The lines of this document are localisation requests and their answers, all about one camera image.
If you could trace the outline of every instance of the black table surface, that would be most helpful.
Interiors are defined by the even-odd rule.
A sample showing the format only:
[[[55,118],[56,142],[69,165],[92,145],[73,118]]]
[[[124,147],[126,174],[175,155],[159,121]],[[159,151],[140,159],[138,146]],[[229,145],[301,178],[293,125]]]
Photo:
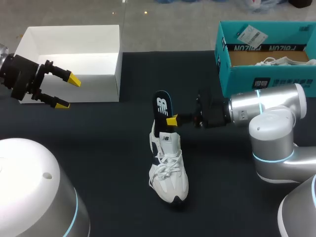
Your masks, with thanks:
[[[56,156],[88,209],[91,237],[279,237],[277,210],[296,185],[257,176],[246,127],[178,129],[190,184],[183,210],[148,185],[152,95],[167,90],[175,112],[191,112],[205,86],[221,96],[213,51],[125,53],[119,103],[54,110],[20,105],[1,88],[0,139],[28,138]],[[316,100],[307,102],[299,146],[316,145]]]

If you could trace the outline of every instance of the new balance logo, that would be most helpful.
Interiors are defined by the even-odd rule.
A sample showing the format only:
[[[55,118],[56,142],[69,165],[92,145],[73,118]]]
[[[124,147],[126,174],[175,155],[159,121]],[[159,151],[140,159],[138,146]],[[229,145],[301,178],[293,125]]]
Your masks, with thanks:
[[[168,116],[166,100],[157,98],[157,105],[158,105],[158,112]]]

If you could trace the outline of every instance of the shoe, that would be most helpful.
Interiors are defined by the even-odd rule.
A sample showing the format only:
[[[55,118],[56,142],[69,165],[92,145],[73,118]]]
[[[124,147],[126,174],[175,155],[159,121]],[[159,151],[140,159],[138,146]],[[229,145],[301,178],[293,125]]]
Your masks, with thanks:
[[[162,200],[181,204],[188,195],[189,181],[184,169],[180,136],[176,132],[160,132],[159,137],[155,137],[154,122],[149,139],[154,155],[149,186]]]
[[[275,58],[266,58],[263,62],[257,63],[256,66],[273,66],[273,65],[281,65],[281,66],[288,66],[288,65],[316,65],[316,59],[312,59],[308,61],[307,63],[305,62],[297,62],[289,59],[288,57],[283,57],[280,59],[275,59]]]

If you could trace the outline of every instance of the shoelace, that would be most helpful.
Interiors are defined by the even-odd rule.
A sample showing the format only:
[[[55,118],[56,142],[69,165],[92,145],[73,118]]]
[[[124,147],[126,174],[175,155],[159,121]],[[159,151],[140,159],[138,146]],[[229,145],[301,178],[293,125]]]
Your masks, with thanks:
[[[154,178],[157,176],[160,180],[170,177],[172,172],[179,172],[180,170],[180,157],[182,151],[176,154],[161,154],[158,152],[159,165],[157,166],[152,177],[149,179],[149,185],[152,187]]]
[[[263,64],[266,64],[266,65],[271,65],[271,62],[275,61],[276,59],[275,58],[272,58],[272,57],[268,57],[266,58],[263,62],[260,62],[260,63],[257,63],[257,65],[263,65]]]

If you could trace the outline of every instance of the blue light ring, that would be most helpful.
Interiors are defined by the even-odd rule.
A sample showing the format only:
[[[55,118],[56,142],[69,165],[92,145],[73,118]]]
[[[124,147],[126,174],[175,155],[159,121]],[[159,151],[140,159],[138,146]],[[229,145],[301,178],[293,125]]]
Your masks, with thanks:
[[[255,157],[257,160],[262,161],[262,162],[266,162],[266,163],[279,163],[279,162],[284,162],[287,159],[290,159],[293,155],[294,155],[294,150],[292,152],[292,154],[290,154],[288,157],[284,158],[284,159],[279,159],[279,160],[265,160],[265,159],[260,159],[259,157],[257,157],[253,152],[252,152],[253,157]]]
[[[74,214],[74,218],[73,218],[73,221],[71,222],[70,226],[68,227],[66,233],[63,235],[63,237],[66,237],[69,232],[71,231],[71,228],[73,227],[74,223],[75,223],[75,220],[76,220],[76,217],[77,217],[77,213],[78,213],[78,195],[77,195],[77,192],[76,192],[76,189],[74,188],[75,190],[75,194],[76,194],[76,211],[75,211],[75,214]]]

